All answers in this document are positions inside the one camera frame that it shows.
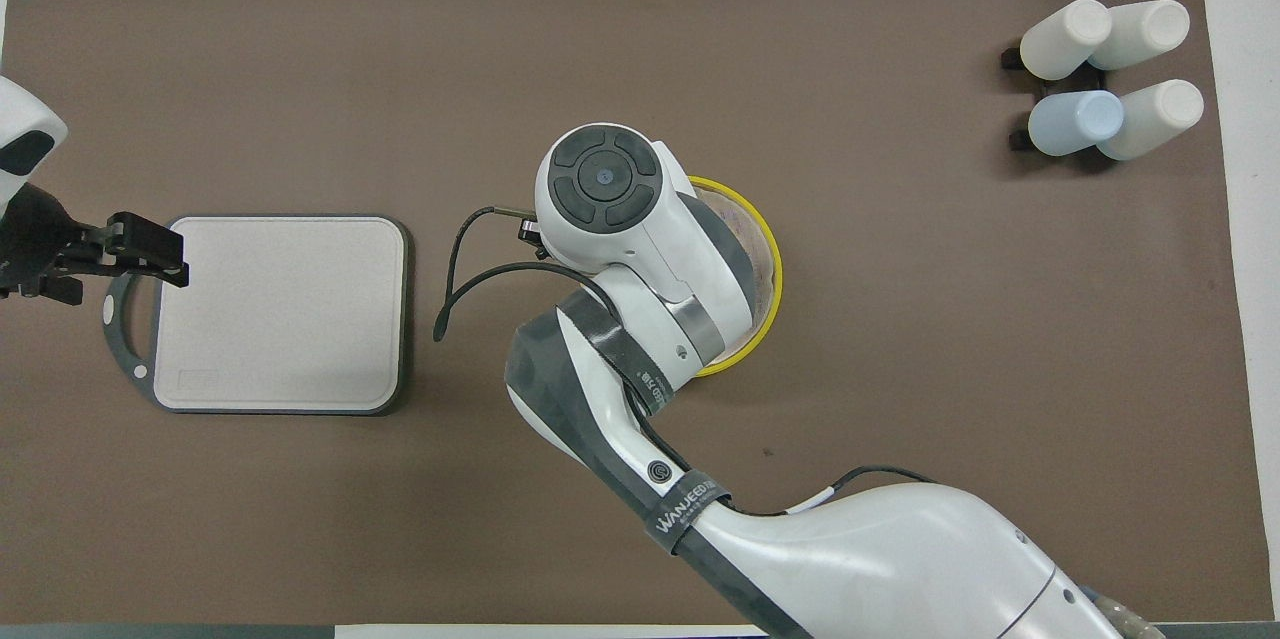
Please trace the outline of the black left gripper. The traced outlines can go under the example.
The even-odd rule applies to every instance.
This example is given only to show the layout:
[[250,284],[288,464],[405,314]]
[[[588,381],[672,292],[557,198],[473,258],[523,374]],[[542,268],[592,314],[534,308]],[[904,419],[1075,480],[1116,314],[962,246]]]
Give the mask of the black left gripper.
[[105,255],[86,239],[95,232],[70,218],[52,193],[24,184],[8,202],[1,223],[1,296],[47,298],[63,305],[83,302],[91,277],[151,277],[170,286],[189,286],[184,238],[133,213],[108,219]]

